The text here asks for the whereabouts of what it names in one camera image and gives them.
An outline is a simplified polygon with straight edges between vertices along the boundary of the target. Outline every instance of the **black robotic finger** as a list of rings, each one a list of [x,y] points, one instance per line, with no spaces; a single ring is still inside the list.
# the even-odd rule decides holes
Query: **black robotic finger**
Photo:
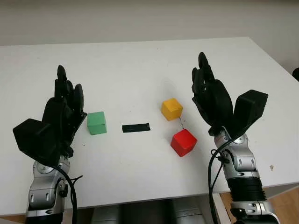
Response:
[[[66,73],[65,73],[65,69],[62,65],[59,65],[57,68],[57,78],[58,78],[59,82],[61,82],[61,83],[66,82]]]
[[[74,101],[74,87],[70,80],[67,80],[67,85],[68,85],[67,104],[72,109],[73,101]]]
[[[81,84],[77,84],[74,90],[73,109],[74,113],[81,113],[84,106],[84,96]]]
[[[201,69],[204,66],[208,66],[209,63],[207,61],[206,55],[204,52],[200,52],[200,54],[198,55],[198,66]]]

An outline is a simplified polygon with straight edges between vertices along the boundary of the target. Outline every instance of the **black tape strip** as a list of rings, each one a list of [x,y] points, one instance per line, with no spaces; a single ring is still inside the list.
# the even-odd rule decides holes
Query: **black tape strip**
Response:
[[[124,133],[150,131],[150,124],[146,123],[146,124],[138,124],[138,125],[123,125],[122,131]]]

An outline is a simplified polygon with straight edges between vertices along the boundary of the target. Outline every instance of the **green cube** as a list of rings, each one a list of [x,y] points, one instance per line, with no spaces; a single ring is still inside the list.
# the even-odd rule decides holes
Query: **green cube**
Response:
[[[91,135],[106,133],[106,120],[104,112],[89,113],[87,127]]]

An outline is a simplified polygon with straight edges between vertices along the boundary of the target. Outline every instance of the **red cube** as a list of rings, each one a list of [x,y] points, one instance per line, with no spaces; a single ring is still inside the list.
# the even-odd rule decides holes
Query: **red cube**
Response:
[[[183,157],[194,148],[196,142],[197,139],[187,129],[183,129],[172,137],[171,147]]]

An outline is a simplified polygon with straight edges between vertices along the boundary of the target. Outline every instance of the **white wall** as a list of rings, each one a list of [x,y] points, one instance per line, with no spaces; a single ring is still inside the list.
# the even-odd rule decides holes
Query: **white wall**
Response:
[[[299,67],[299,1],[0,1],[0,45],[232,36],[249,36],[292,72]]]

